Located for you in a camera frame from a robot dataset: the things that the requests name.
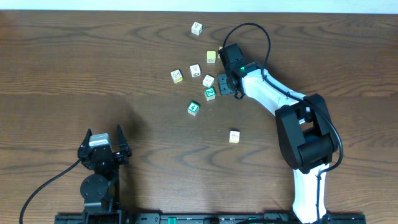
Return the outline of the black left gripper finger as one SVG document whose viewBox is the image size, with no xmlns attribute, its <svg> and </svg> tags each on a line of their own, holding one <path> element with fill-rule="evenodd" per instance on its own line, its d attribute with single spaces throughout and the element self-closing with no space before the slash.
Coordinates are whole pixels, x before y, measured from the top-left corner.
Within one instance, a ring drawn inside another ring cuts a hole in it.
<svg viewBox="0 0 398 224">
<path fill-rule="evenodd" d="M 117 125 L 117 137 L 118 137 L 118 146 L 120 149 L 129 149 L 129 145 L 126 141 L 126 138 L 124 137 L 123 131 L 121 129 L 121 126 L 118 124 Z"/>
<path fill-rule="evenodd" d="M 90 137 L 92 136 L 91 129 L 88 129 L 85 135 L 84 140 L 81 143 L 81 147 L 88 147 L 90 143 Z"/>
</svg>

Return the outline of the green letter N block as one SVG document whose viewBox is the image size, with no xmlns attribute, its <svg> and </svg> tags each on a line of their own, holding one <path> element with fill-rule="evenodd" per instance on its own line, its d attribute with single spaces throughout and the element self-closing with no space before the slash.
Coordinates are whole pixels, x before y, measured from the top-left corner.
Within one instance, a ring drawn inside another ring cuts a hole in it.
<svg viewBox="0 0 398 224">
<path fill-rule="evenodd" d="M 213 87 L 205 89 L 205 98 L 207 101 L 214 100 L 216 98 L 216 91 Z"/>
</svg>

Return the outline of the yellow sided wooden block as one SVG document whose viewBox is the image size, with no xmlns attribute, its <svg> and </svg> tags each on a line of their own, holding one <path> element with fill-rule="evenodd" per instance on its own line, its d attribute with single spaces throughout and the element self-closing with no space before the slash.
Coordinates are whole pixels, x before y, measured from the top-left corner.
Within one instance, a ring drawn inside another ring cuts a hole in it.
<svg viewBox="0 0 398 224">
<path fill-rule="evenodd" d="M 229 132 L 229 142 L 237 144 L 240 140 L 240 132 L 239 131 L 230 131 Z"/>
</svg>

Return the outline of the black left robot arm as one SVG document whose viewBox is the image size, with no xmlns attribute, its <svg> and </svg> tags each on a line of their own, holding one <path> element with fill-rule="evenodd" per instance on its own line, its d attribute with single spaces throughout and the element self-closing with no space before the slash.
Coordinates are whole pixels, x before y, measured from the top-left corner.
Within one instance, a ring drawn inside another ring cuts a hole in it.
<svg viewBox="0 0 398 224">
<path fill-rule="evenodd" d="M 78 148 L 81 164 L 94 172 L 80 187 L 86 213 L 112 213 L 119 207 L 119 167 L 128 164 L 132 156 L 120 125 L 117 140 L 119 151 L 114 152 L 109 134 L 94 135 L 89 129 Z"/>
</svg>

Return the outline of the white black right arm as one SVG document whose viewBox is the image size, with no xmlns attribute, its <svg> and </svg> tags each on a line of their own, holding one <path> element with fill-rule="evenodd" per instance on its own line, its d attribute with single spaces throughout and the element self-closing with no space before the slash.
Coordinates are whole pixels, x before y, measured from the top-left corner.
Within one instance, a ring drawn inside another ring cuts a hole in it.
<svg viewBox="0 0 398 224">
<path fill-rule="evenodd" d="M 280 151 L 294 172 L 295 216 L 301 223 L 321 220 L 325 177 L 340 142 L 325 100 L 287 88 L 257 62 L 224 69 L 227 88 L 255 99 L 275 116 Z"/>
</svg>

